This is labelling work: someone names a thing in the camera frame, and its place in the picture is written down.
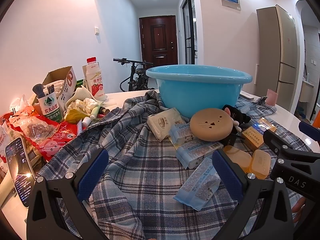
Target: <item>screw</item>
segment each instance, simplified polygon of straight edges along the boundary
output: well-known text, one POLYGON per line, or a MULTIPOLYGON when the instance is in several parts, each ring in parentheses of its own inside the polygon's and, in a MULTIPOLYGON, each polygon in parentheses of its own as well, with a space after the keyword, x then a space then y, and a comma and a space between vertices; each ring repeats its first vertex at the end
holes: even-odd
POLYGON ((73 173, 72 172, 68 172, 66 175, 65 175, 66 179, 71 179, 73 177, 73 173))
POLYGON ((282 184, 283 183, 283 179, 279 177, 279 178, 277 178, 277 182, 282 184))
POLYGON ((40 182, 42 182, 43 181, 43 177, 39 177, 38 179, 37 179, 37 182, 38 183, 40 183, 40 182))
POLYGON ((255 179, 255 178, 256 178, 256 175, 255 175, 254 173, 248 173, 248 174, 247 174, 247 177, 248 177, 249 179, 255 179))

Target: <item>blue basin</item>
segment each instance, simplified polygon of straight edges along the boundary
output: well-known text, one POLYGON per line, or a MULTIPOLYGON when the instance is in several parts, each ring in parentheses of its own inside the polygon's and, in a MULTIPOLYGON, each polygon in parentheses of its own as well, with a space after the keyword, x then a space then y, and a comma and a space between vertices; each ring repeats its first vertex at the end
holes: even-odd
POLYGON ((188 118, 205 108, 234 106, 243 84, 252 81, 245 72, 204 65, 160 66, 146 74, 156 79, 165 106, 188 118))

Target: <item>hand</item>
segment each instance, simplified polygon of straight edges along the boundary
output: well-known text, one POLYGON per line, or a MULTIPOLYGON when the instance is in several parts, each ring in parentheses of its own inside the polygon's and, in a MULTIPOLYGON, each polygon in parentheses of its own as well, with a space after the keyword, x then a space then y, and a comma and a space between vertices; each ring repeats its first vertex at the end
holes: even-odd
POLYGON ((299 221, 301 214, 302 214, 302 210, 303 210, 303 206, 306 203, 306 198, 305 197, 301 197, 298 202, 294 205, 294 207, 292 208, 292 213, 296 213, 293 222, 296 223, 299 221))

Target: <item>blue wet wipes package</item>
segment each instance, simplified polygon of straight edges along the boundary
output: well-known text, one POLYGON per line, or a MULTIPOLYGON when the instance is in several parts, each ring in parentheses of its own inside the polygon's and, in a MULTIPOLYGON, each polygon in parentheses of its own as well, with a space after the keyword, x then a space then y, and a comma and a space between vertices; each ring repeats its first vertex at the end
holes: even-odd
POLYGON ((207 156, 218 149, 222 149, 223 145, 220 142, 205 142, 195 139, 191 142, 181 145, 176 152, 177 159, 181 162, 183 167, 193 169, 200 165, 200 163, 207 156))
POLYGON ((206 157, 173 197, 175 200, 200 211, 220 185, 212 159, 206 157))
POLYGON ((169 135, 173 145, 181 146, 196 139, 190 130, 190 123, 174 124, 171 126, 169 135))

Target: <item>pink cup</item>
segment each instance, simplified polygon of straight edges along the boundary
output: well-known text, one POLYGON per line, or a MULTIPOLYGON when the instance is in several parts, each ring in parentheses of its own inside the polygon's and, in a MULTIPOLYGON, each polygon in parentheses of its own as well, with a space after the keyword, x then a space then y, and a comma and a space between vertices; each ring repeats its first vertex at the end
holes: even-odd
POLYGON ((276 92, 273 92, 272 90, 268 89, 267 97, 268 98, 266 99, 266 103, 270 106, 275 106, 277 103, 278 94, 276 92))

